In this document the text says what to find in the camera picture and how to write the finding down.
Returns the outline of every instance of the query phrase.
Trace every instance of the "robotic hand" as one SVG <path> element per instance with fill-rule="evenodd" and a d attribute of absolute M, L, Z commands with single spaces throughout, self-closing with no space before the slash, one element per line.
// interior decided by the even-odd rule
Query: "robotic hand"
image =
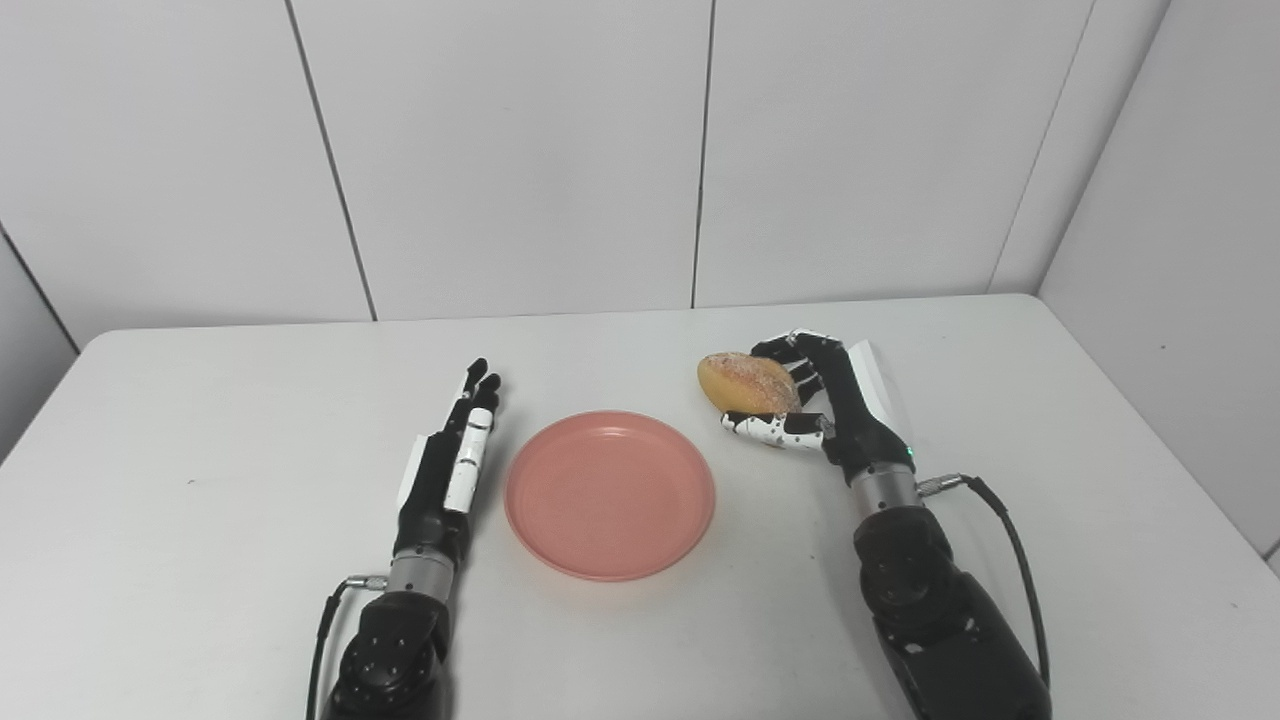
<path fill-rule="evenodd" d="M 420 445 L 412 489 L 399 511 L 389 575 L 348 578 L 325 605 L 306 720 L 315 719 L 319 661 L 343 587 L 385 587 L 385 592 L 360 614 L 360 629 L 342 655 L 325 720 L 444 716 L 442 665 L 451 634 L 445 602 L 471 546 L 471 500 L 502 382 L 488 370 L 483 357 L 467 369 L 444 428 Z"/>
<path fill-rule="evenodd" d="M 1048 655 L 1039 605 L 1007 510 L 980 478 L 915 480 L 911 450 L 867 406 L 844 345 L 797 329 L 751 355 L 787 366 L 801 404 L 827 389 L 822 414 L 726 413 L 730 430 L 786 448 L 823 450 L 852 489 L 854 550 L 881 647 L 920 720 L 1048 720 Z M 923 498 L 968 484 L 1000 515 L 1027 589 L 1039 674 L 987 592 L 955 566 L 951 546 Z"/>

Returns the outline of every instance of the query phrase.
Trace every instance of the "bread roll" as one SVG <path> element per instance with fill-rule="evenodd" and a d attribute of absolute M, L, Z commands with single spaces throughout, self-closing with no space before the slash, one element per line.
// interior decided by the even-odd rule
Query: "bread roll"
<path fill-rule="evenodd" d="M 698 364 L 698 383 L 721 413 L 795 413 L 800 410 L 791 373 L 767 357 L 717 352 Z"/>

